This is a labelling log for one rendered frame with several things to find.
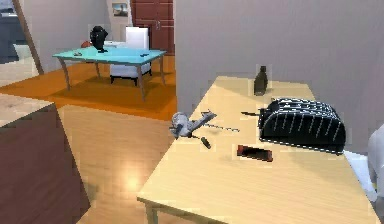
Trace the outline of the dark red flat remote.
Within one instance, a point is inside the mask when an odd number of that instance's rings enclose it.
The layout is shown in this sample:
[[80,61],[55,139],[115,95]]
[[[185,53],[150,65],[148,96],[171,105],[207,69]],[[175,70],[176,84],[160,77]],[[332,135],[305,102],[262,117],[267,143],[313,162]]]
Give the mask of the dark red flat remote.
[[239,145],[237,148],[237,155],[266,162],[273,161],[272,152],[270,150],[250,146]]

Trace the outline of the thin grey rod utensil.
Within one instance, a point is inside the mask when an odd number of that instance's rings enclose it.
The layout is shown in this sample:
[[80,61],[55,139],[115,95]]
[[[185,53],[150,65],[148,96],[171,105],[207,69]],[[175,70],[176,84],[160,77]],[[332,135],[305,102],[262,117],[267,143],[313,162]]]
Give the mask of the thin grey rod utensil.
[[228,131],[233,131],[233,132],[240,132],[240,129],[231,128],[231,127],[223,127],[223,126],[217,126],[217,125],[212,125],[212,124],[204,124],[203,126],[210,127],[210,128],[223,129],[223,130],[228,130]]

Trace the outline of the dark brown bottle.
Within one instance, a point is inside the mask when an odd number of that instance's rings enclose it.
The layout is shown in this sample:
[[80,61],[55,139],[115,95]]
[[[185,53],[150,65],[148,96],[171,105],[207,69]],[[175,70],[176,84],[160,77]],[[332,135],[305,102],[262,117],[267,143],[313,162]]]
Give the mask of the dark brown bottle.
[[264,95],[267,90],[267,85],[268,85],[267,67],[261,66],[254,80],[254,94],[256,96]]

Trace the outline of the brown counter with beige top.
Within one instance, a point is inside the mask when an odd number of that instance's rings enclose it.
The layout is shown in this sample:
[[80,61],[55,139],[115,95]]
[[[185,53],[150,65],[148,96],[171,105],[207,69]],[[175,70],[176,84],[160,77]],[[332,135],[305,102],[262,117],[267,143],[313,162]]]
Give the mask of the brown counter with beige top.
[[76,224],[89,208],[55,104],[0,94],[0,224]]

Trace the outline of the black handled utensil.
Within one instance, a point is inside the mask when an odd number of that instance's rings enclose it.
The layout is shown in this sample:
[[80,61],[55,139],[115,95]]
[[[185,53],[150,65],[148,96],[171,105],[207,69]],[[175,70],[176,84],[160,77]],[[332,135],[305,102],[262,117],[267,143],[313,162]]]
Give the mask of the black handled utensil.
[[199,139],[207,149],[211,149],[211,145],[210,145],[209,141],[204,136],[199,137],[199,136],[192,134],[191,138]]

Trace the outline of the brown door frame post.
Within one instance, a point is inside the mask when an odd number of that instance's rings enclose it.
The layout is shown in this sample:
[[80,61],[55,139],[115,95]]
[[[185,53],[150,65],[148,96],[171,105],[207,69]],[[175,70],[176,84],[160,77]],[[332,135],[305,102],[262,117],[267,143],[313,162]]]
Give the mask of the brown door frame post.
[[21,28],[22,28],[23,33],[25,35],[26,42],[27,42],[28,47],[30,49],[32,58],[34,59],[34,62],[35,62],[38,74],[39,75],[43,75],[44,74],[44,70],[43,70],[43,67],[42,67],[42,64],[41,64],[38,52],[36,50],[33,38],[31,36],[30,30],[29,30],[29,27],[28,27],[28,22],[27,22],[27,20],[26,20],[26,18],[24,16],[23,9],[22,9],[22,6],[20,4],[21,2],[20,2],[20,0],[12,0],[12,3],[14,5],[17,17],[18,17],[18,19],[20,21],[20,25],[21,25]]

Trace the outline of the black toaster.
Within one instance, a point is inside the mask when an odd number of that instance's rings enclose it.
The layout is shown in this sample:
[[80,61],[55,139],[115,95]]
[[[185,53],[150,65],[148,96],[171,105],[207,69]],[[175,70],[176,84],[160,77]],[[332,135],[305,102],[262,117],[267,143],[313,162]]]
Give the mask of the black toaster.
[[346,129],[329,104],[298,98],[277,98],[260,108],[259,139],[275,144],[342,154]]

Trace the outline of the teal table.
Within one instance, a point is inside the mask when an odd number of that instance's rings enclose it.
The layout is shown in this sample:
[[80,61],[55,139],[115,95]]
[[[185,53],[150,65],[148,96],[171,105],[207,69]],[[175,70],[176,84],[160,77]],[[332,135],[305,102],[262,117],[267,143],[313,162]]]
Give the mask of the teal table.
[[[82,56],[74,56],[73,54],[75,52],[80,52]],[[148,53],[149,55],[145,57],[140,57],[140,54],[143,53]],[[95,47],[87,47],[56,53],[54,54],[54,57],[59,60],[62,66],[68,90],[71,89],[71,85],[69,80],[68,69],[65,63],[66,60],[93,62],[96,67],[97,75],[100,75],[100,63],[135,66],[137,68],[138,85],[140,88],[142,100],[145,100],[145,90],[142,78],[143,72],[141,66],[158,59],[160,61],[160,75],[162,78],[162,83],[165,83],[163,69],[164,55],[165,51],[162,50],[105,47],[105,52],[99,53]]]

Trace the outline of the red-brown wooden door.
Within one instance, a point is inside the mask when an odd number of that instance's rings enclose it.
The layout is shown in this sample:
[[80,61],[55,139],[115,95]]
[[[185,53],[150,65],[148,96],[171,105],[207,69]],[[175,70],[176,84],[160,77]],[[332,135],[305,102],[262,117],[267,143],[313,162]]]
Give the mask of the red-brown wooden door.
[[[149,46],[165,50],[167,55],[175,53],[173,3],[174,0],[130,0],[133,25],[148,28]],[[160,30],[156,30],[157,20],[161,22]]]

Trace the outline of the white chair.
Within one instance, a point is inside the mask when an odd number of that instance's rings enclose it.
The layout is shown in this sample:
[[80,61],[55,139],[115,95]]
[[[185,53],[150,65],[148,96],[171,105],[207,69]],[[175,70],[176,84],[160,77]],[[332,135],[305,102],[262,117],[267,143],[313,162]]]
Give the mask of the white chair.
[[[133,48],[133,49],[149,49],[149,29],[140,27],[127,27],[125,30],[125,42],[113,42],[114,48]],[[138,74],[135,66],[128,65],[110,65],[110,80],[130,79],[137,84]]]

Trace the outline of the grey lumpy object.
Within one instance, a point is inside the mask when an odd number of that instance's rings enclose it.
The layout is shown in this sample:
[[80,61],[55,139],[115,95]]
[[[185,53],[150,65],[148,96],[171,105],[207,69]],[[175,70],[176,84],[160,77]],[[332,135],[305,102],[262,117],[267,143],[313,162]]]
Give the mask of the grey lumpy object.
[[207,124],[210,120],[216,117],[216,114],[208,110],[201,113],[202,117],[198,120],[190,120],[186,113],[176,112],[171,119],[172,126],[169,128],[173,136],[178,139],[179,137],[192,137],[192,133]]

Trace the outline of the framed wall picture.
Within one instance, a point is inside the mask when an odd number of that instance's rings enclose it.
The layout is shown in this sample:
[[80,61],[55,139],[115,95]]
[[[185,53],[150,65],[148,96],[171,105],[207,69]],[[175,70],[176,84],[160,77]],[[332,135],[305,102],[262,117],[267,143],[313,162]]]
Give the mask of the framed wall picture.
[[112,4],[113,15],[115,17],[127,17],[128,9],[126,3],[113,3]]

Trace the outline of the beige wooden table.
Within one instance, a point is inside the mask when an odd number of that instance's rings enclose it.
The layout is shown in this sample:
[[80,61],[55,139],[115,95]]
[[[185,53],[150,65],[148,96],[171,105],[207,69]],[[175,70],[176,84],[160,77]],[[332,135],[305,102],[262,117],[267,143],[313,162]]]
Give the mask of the beige wooden table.
[[[247,78],[219,76],[194,111],[216,113],[199,139],[179,138],[165,153],[137,195],[148,224],[162,211],[198,224],[380,224],[344,156],[260,141],[257,119],[241,114],[272,99],[310,99],[305,84],[271,81],[254,96]],[[237,155],[239,145],[270,150],[273,161]]]

